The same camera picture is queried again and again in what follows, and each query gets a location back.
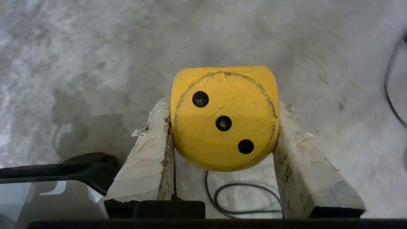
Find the dot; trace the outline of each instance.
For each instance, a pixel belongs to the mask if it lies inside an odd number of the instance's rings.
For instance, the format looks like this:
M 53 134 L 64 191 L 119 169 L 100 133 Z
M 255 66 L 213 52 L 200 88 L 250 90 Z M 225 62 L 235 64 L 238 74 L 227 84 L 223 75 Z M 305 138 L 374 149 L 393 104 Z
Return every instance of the dot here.
M 239 149 L 240 153 L 249 154 L 254 150 L 254 144 L 251 140 L 244 139 L 237 144 L 237 148 Z
M 216 119 L 216 127 L 220 131 L 227 131 L 232 127 L 232 121 L 228 116 L 220 116 L 218 119 Z
M 204 107 L 209 103 L 209 97 L 205 92 L 197 91 L 192 96 L 192 102 L 197 107 Z

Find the black cable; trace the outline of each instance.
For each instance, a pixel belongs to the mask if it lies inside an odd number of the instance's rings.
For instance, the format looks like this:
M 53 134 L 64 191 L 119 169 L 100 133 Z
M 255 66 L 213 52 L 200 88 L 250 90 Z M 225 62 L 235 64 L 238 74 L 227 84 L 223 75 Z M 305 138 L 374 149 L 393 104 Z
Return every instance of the black cable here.
M 407 43 L 407 34 L 404 35 L 404 37 L 402 37 L 400 40 L 398 40 L 398 42 L 396 43 L 396 45 L 394 47 L 393 53 L 392 53 L 392 55 L 390 57 L 389 64 L 387 65 L 385 80 L 384 80 L 384 92 L 386 94 L 387 103 L 389 104 L 394 116 L 396 116 L 396 118 L 400 121 L 400 123 L 404 127 L 407 127 L 406 121 L 404 121 L 400 117 L 400 115 L 397 113 L 396 109 L 394 108 L 394 105 L 393 105 L 392 101 L 390 100 L 388 89 L 387 89 L 387 86 L 388 86 L 389 81 L 390 81 L 390 75 L 392 74 L 392 71 L 393 71 L 394 63 L 396 62 L 396 59 L 398 57 L 398 53 L 400 52 L 400 49 L 401 49 L 403 43 Z
M 273 196 L 277 199 L 277 201 L 278 201 L 278 203 L 280 204 L 280 206 L 281 206 L 281 202 L 280 202 L 280 198 L 278 197 L 278 195 L 277 195 L 275 192 L 273 192 L 272 190 L 270 190 L 270 189 L 268 189 L 268 188 L 266 188 L 266 187 L 260 186 L 260 185 L 255 185 L 255 184 L 250 184 L 250 183 L 230 183 L 230 184 L 223 185 L 223 186 L 221 186 L 220 188 L 218 188 L 218 189 L 216 190 L 215 195 L 214 195 L 214 198 L 212 198 L 212 196 L 211 196 L 211 194 L 210 194 L 210 192 L 209 192 L 209 186 L 208 186 L 208 172 L 209 172 L 209 171 L 206 171 L 206 172 L 205 172 L 205 189 L 206 189 L 206 194 L 208 195 L 209 201 L 212 203 L 213 207 L 215 207 L 215 208 L 216 208 L 220 213 L 222 213 L 224 216 L 226 216 L 226 217 L 228 217 L 228 218 L 231 218 L 231 219 L 238 219 L 238 218 L 236 218 L 236 217 L 234 217 L 234 216 L 232 216 L 232 215 L 281 212 L 282 217 L 284 218 L 284 213 L 283 213 L 283 211 L 280 210 L 280 209 L 272 209 L 272 210 L 261 210 L 261 209 L 258 209 L 258 210 L 246 210 L 246 211 L 230 211 L 230 210 L 225 209 L 224 207 L 222 207 L 222 206 L 219 204 L 218 195 L 219 195 L 219 193 L 220 193 L 223 189 L 228 188 L 228 187 L 233 187 L 233 186 L 255 187 L 255 188 L 264 190 L 264 191 L 270 193 L 271 195 L 273 195 Z
M 174 168 L 173 168 L 173 183 L 174 183 L 174 196 L 178 197 L 177 195 L 177 168 L 175 167 L 175 153 L 174 153 Z

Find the cable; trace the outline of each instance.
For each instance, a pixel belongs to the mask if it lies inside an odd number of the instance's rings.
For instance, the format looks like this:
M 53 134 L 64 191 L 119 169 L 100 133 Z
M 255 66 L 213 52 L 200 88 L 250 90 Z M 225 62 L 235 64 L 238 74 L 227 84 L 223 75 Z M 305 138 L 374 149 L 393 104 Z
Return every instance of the cable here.
M 255 187 L 255 188 L 264 190 L 264 191 L 270 193 L 271 195 L 273 195 L 273 196 L 277 199 L 277 201 L 278 201 L 278 203 L 280 204 L 280 206 L 281 206 L 281 202 L 280 202 L 280 198 L 278 197 L 278 195 L 277 195 L 275 192 L 273 192 L 272 190 L 270 190 L 270 189 L 268 189 L 268 188 L 266 188 L 266 187 L 260 186 L 260 185 L 255 185 L 255 184 L 250 184 L 250 183 L 229 183 L 229 184 L 223 185 L 223 186 L 221 186 L 220 188 L 218 188 L 218 189 L 216 190 L 215 195 L 214 195 L 214 198 L 212 198 L 212 196 L 211 196 L 211 194 L 210 194 L 210 192 L 209 192 L 209 186 L 208 186 L 208 173 L 209 173 L 209 171 L 206 171 L 206 172 L 205 172 L 205 189 L 206 189 L 206 194 L 208 195 L 209 201 L 212 203 L 213 207 L 215 207 L 215 208 L 216 208 L 220 213 L 222 213 L 224 216 L 226 216 L 226 217 L 228 217 L 228 218 L 231 218 L 231 219 L 239 219 L 239 218 L 236 218 L 236 217 L 234 217 L 234 216 L 232 216 L 232 215 L 281 212 L 282 217 L 284 218 L 284 213 L 283 213 L 283 211 L 280 210 L 280 209 L 272 209 L 272 210 L 261 210 L 261 209 L 258 209 L 258 210 L 246 210 L 246 211 L 230 211 L 230 210 L 225 209 L 224 207 L 222 207 L 222 206 L 219 204 L 219 201 L 218 201 L 219 193 L 220 193 L 223 189 L 228 188 L 228 187 L 233 187 L 233 186 Z
M 174 154 L 174 171 L 173 171 L 173 184 L 174 184 L 174 196 L 178 197 L 177 195 L 177 168 L 175 167 L 175 154 Z
M 404 127 L 407 127 L 406 121 L 404 121 L 400 117 L 400 115 L 397 113 L 396 109 L 394 108 L 394 105 L 393 105 L 392 101 L 390 100 L 388 89 L 387 89 L 387 86 L 390 81 L 390 75 L 392 74 L 392 71 L 393 71 L 394 63 L 396 62 L 398 53 L 400 52 L 400 49 L 401 49 L 401 46 L 403 45 L 403 43 L 407 43 L 407 34 L 404 35 L 404 37 L 402 37 L 400 40 L 398 40 L 398 42 L 396 43 L 396 45 L 394 47 L 393 53 L 390 57 L 389 64 L 387 65 L 387 69 L 386 69 L 385 80 L 384 80 L 384 92 L 386 94 L 387 103 L 389 104 L 394 116 L 396 116 L 396 118 L 400 121 L 400 123 Z

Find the yellow cube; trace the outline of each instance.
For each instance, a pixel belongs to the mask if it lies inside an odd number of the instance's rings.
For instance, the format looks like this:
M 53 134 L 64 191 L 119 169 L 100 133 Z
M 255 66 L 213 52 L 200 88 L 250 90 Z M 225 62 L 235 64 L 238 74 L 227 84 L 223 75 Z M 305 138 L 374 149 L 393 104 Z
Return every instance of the yellow cube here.
M 184 68 L 171 93 L 177 151 L 207 170 L 253 167 L 273 150 L 278 135 L 277 84 L 264 65 Z

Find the gray floor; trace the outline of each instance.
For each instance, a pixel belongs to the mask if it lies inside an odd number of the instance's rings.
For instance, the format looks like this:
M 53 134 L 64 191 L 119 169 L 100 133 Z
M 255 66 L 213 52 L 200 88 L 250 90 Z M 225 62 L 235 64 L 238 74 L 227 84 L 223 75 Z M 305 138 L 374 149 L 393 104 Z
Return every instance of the gray floor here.
M 0 167 L 94 151 L 125 159 L 130 134 L 180 68 L 265 64 L 280 99 L 364 199 L 364 216 L 407 217 L 407 134 L 382 88 L 406 12 L 404 0 L 1 0 Z M 392 84 L 401 106 L 404 75 Z M 270 162 L 215 182 L 276 189 Z M 203 171 L 178 167 L 189 171 L 180 195 L 205 199 Z M 263 198 L 237 194 L 228 204 Z

